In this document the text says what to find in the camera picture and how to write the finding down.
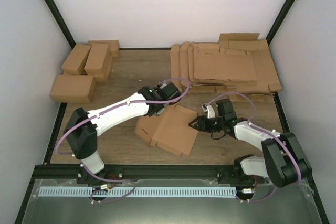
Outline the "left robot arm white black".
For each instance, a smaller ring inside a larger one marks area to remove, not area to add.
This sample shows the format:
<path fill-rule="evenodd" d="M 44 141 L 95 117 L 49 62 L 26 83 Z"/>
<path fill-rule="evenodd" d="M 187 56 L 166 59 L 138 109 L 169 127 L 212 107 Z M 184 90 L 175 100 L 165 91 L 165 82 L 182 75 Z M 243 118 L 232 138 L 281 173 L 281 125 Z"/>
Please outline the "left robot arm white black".
<path fill-rule="evenodd" d="M 95 184 L 102 184 L 107 178 L 107 170 L 98 152 L 98 137 L 132 118 L 159 116 L 181 97 L 174 83 L 163 82 L 156 87 L 142 87 L 130 97 L 104 108 L 91 111 L 78 108 L 66 125 L 64 138 L 75 158 L 89 172 L 89 178 Z"/>

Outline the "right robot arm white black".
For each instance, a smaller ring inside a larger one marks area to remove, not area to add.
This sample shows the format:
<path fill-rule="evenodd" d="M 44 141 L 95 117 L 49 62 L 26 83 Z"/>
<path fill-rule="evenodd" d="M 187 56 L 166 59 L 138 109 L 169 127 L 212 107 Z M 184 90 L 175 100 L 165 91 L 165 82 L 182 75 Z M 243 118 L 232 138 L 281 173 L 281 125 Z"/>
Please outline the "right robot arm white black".
<path fill-rule="evenodd" d="M 233 177 L 238 183 L 244 184 L 256 175 L 282 188 L 312 174 L 312 167 L 292 132 L 265 130 L 238 118 L 230 99 L 216 101 L 215 107 L 205 103 L 202 109 L 205 114 L 190 121 L 189 127 L 210 134 L 223 132 L 263 152 L 262 157 L 247 155 L 235 160 Z"/>

